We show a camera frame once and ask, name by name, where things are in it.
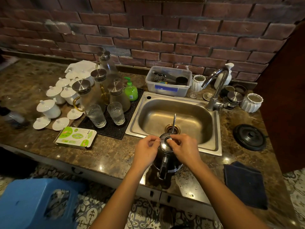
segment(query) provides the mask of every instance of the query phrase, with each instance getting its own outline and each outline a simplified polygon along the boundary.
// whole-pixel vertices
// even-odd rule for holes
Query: faucet
[[[221,68],[219,70],[216,70],[215,72],[213,72],[202,84],[202,88],[206,88],[207,85],[215,78],[217,77],[219,74],[223,73],[221,81],[219,83],[219,86],[214,94],[214,96],[210,99],[208,105],[207,105],[207,109],[209,111],[213,111],[213,110],[219,110],[220,107],[224,107],[224,104],[218,101],[218,96],[220,93],[221,88],[224,85],[224,82],[227,80],[227,77],[229,75],[229,69],[227,68],[227,66],[225,66],[224,68]]]

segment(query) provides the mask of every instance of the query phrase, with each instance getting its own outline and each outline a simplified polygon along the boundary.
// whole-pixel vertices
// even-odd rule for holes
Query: blue plastic stool
[[[62,217],[48,219],[44,216],[49,199],[56,189],[70,192]],[[1,229],[74,229],[72,221],[78,192],[86,190],[86,185],[73,181],[52,178],[23,179],[11,182],[0,198]]]

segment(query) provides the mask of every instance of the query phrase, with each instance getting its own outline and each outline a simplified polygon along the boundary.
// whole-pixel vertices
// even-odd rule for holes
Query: sink basin
[[[126,129],[126,134],[144,138],[171,131],[185,133],[198,142],[200,152],[221,156],[218,111],[208,111],[207,101],[144,92]]]

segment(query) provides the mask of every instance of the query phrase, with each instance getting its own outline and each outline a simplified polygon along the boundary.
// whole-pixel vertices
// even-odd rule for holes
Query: hand
[[[132,167],[145,171],[154,161],[157,155],[160,138],[149,135],[139,141],[135,146],[135,155]]]
[[[166,142],[172,147],[173,153],[176,155],[178,160],[190,168],[201,161],[197,140],[191,138],[186,134],[175,134],[170,136],[174,140],[181,141],[178,145],[174,140],[167,139]]]

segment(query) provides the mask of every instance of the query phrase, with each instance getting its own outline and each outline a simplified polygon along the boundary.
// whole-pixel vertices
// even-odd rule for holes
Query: clear plastic storage box
[[[162,83],[152,82],[151,79],[153,76],[155,76],[155,74],[153,74],[153,71],[159,72],[161,74],[169,74],[175,77],[179,77],[179,76],[186,77],[188,79],[188,83],[186,86],[184,86],[184,85],[172,85],[172,84],[162,84]],[[192,85],[192,72],[190,70],[153,66],[149,70],[145,81],[147,83],[149,92],[170,95],[170,96],[185,97],[188,89]]]

